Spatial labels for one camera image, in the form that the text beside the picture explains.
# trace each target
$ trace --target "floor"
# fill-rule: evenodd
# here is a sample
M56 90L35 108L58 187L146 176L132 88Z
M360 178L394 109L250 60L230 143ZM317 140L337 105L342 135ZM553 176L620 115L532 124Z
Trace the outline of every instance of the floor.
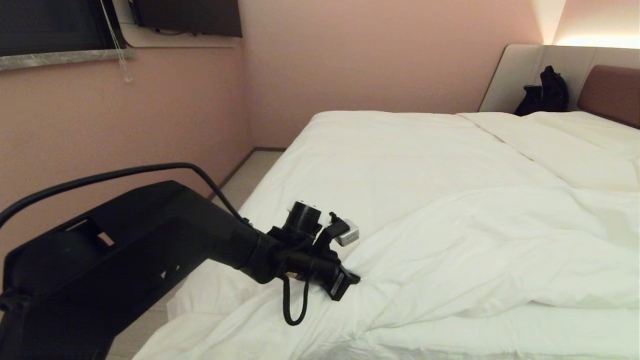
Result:
M256 151L222 188L223 193L236 209L247 200L262 177L269 171L282 155L276 151ZM219 199L213 203L224 208ZM107 360L132 359L145 342L162 325L167 323L166 303L180 288L176 286L160 301L153 305L144 315L115 338Z

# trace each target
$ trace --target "wall-mounted tv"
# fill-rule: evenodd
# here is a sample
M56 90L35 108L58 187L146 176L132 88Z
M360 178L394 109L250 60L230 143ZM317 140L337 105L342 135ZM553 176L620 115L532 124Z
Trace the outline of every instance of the wall-mounted tv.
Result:
M238 0L130 0L144 28L242 37Z

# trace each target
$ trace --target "marble window sill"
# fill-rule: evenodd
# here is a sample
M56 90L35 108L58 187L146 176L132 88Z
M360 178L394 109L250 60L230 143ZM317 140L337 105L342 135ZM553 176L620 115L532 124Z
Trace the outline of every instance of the marble window sill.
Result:
M134 49L123 49L125 58L135 58ZM0 56L0 70L13 70L25 67L36 67L44 65L79 63L82 61L97 61L117 59L116 50L86 50L69 51L65 53L44 53L15 56Z

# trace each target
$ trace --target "black bag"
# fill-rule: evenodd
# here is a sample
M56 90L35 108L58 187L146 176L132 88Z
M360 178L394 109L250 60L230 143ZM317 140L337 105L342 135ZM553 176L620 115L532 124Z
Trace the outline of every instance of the black bag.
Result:
M536 111L562 113L569 104L569 90L560 74L549 65L540 73L542 86L526 85L524 100L514 115L524 116Z

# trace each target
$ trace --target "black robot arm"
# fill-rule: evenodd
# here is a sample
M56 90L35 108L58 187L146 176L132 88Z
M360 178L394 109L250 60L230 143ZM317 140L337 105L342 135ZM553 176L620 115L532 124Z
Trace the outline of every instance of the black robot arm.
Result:
M13 249L4 261L0 360L104 359L114 337L206 259L236 268L264 284L288 277L318 283L340 300L360 278L340 263L328 242L357 238L348 220L297 202L282 228L254 229L198 167L174 163L110 172L54 186L0 213L0 227L26 206L73 188L140 172L191 168L223 202L227 213L175 181L143 186L116 197Z

